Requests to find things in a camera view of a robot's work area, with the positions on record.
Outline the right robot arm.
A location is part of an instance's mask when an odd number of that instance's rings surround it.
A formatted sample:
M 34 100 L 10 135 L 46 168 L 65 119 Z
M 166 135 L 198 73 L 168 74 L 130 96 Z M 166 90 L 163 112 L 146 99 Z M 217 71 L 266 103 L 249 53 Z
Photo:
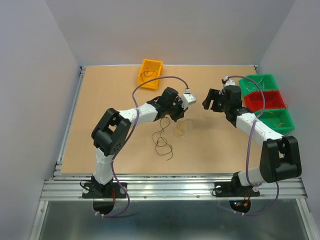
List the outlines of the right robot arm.
M 258 167 L 246 167 L 233 174 L 231 181 L 221 182 L 217 194 L 242 195 L 263 183 L 274 183 L 300 177 L 302 165 L 298 140 L 284 136 L 266 124 L 248 108 L 243 107 L 239 86 L 228 85 L 223 89 L 210 89 L 202 106 L 206 110 L 224 113 L 226 119 L 249 136 L 249 141 L 261 145 Z

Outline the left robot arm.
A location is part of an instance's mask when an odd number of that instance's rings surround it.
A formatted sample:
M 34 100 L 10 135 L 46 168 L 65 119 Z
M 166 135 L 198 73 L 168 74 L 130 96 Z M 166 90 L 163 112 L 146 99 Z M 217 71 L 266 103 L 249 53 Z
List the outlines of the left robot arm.
M 96 165 L 88 189 L 100 197 L 106 197 L 111 193 L 112 163 L 116 154 L 124 147 L 127 138 L 131 136 L 130 130 L 166 116 L 173 121 L 182 119 L 189 106 L 196 101 L 196 97 L 188 88 L 179 96 L 175 89 L 167 87 L 162 95 L 135 108 L 120 111 L 109 108 L 91 134 L 96 148 Z

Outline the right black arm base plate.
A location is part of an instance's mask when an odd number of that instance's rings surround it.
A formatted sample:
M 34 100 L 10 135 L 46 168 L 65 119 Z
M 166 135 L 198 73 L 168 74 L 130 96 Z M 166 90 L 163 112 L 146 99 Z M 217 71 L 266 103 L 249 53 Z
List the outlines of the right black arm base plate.
M 211 194 L 217 198 L 259 197 L 260 192 L 255 192 L 252 186 L 234 186 L 230 181 L 218 181 L 214 184 Z

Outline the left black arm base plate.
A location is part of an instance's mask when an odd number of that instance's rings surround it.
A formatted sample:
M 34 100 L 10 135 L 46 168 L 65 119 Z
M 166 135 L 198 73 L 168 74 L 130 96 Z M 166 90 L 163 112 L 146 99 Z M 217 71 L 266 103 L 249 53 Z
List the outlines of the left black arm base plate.
M 116 182 L 107 183 L 106 186 L 93 182 L 85 182 L 81 185 L 83 199 L 125 199 L 127 197 Z

